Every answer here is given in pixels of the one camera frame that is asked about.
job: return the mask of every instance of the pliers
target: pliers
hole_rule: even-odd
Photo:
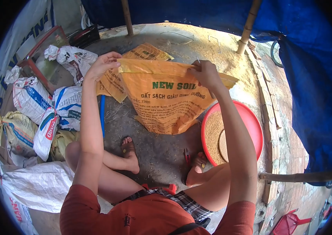
[[[191,155],[189,154],[187,148],[184,149],[184,158],[186,159],[187,166],[190,166],[191,165]]]

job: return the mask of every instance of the white plastic bag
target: white plastic bag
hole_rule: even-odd
[[[56,135],[58,123],[59,116],[56,114],[55,109],[52,107],[48,108],[34,136],[33,149],[45,162],[49,157],[51,143]]]
[[[33,167],[1,166],[2,185],[14,200],[35,210],[60,213],[75,173],[66,162]]]
[[[8,150],[8,155],[11,158],[13,164],[18,167],[32,167],[38,163],[36,156],[27,158],[17,155],[15,153],[16,150],[13,150],[13,147],[9,144],[8,140],[7,140],[7,150]]]
[[[18,203],[14,198],[10,197],[8,194],[11,192],[6,192],[3,186],[1,185],[1,166],[3,163],[0,161],[0,191],[3,195],[2,201],[4,205],[7,207],[9,215],[12,216],[14,220],[16,220],[17,224],[21,228],[21,230],[26,235],[38,235],[37,230],[34,228],[32,223],[32,218],[30,217],[29,209]]]
[[[16,65],[7,70],[4,82],[13,83],[13,104],[18,111],[28,116],[37,125],[43,114],[51,107],[52,97],[36,77],[19,78],[20,68]]]
[[[33,150],[37,128],[32,120],[19,111],[8,112],[5,116],[0,116],[0,145],[4,132],[11,158],[13,154],[23,157],[37,156]]]
[[[59,115],[62,130],[80,131],[82,87],[61,87],[54,92],[52,101]]]
[[[81,86],[86,72],[97,60],[98,55],[87,50],[79,49],[69,45],[58,48],[50,45],[44,51],[45,58],[49,61],[56,59],[74,77],[76,86]]]

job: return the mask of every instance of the orange shirt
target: orange shirt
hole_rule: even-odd
[[[136,200],[127,200],[101,214],[97,196],[85,186],[72,185],[60,211],[62,234],[169,234],[192,216],[179,204],[154,193]],[[230,205],[218,225],[215,235],[252,235],[255,204],[236,202]],[[208,235],[202,227],[185,234]]]

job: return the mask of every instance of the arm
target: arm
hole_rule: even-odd
[[[86,73],[83,82],[80,120],[81,156],[72,184],[83,185],[95,195],[98,194],[98,178],[104,149],[96,83],[106,70],[120,66],[116,59],[121,57],[116,52],[99,56]]]
[[[240,201],[256,203],[257,162],[255,147],[242,118],[231,99],[229,90],[223,85],[216,66],[210,61],[197,61],[201,72],[191,68],[199,85],[208,88],[217,97],[221,107],[226,133],[226,144],[231,168],[231,185],[228,207]]]

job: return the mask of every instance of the brown sandal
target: brown sandal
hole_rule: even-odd
[[[207,162],[208,162],[208,159],[204,152],[202,152],[201,157],[199,157],[199,153],[196,154],[196,156],[194,158],[192,158],[192,160],[190,161],[190,164],[188,164],[188,166],[190,166],[190,168],[189,168],[189,171],[187,172],[186,176],[182,177],[183,184],[186,185],[188,173],[191,171],[192,168],[198,166],[201,168],[201,171],[204,172],[204,168],[206,167]]]
[[[127,158],[127,155],[130,153],[130,152],[134,152],[136,154],[136,149],[135,149],[135,144],[133,143],[133,139],[131,142],[128,142],[126,144],[122,144],[123,143],[123,140],[127,137],[131,137],[129,135],[125,136],[122,138],[122,140],[120,141],[121,145],[120,145],[120,149],[122,151],[122,154],[123,154],[123,157],[124,158]]]
[[[196,154],[196,156],[195,156],[195,157],[193,158],[193,160],[192,160],[192,164],[191,164],[191,166],[192,166],[192,167],[198,166],[198,167],[201,168],[201,171],[203,172],[205,166],[207,165],[208,159],[207,159],[207,157],[205,156],[205,153],[204,153],[204,152],[201,152],[201,153],[202,153],[202,156],[201,156],[201,157],[199,156],[199,153]]]

